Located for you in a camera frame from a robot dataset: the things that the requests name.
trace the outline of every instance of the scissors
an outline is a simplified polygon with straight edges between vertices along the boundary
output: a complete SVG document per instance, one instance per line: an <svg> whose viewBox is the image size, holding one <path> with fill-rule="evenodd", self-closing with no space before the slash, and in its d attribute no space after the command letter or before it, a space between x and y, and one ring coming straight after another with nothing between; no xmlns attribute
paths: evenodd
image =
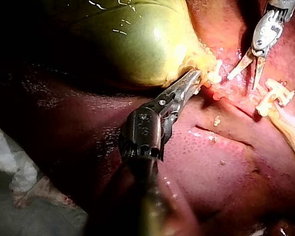
<svg viewBox="0 0 295 236"><path fill-rule="evenodd" d="M294 10L295 0L269 0L267 2L264 15L255 28L251 46L239 64L227 76L229 80L234 79L248 65L255 62L253 89L257 88L270 49L282 36L284 23L290 21Z"/></svg>

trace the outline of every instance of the metal grasper tip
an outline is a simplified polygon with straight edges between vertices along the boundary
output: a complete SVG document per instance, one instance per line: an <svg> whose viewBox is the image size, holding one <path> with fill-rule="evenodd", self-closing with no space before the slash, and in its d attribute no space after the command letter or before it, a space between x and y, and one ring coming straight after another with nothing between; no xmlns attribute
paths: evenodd
<svg viewBox="0 0 295 236"><path fill-rule="evenodd" d="M200 90L200 76L201 71L191 69L177 82L166 89L162 94L174 93L173 111L178 112L180 115L187 101L192 95L197 94Z"/></svg>

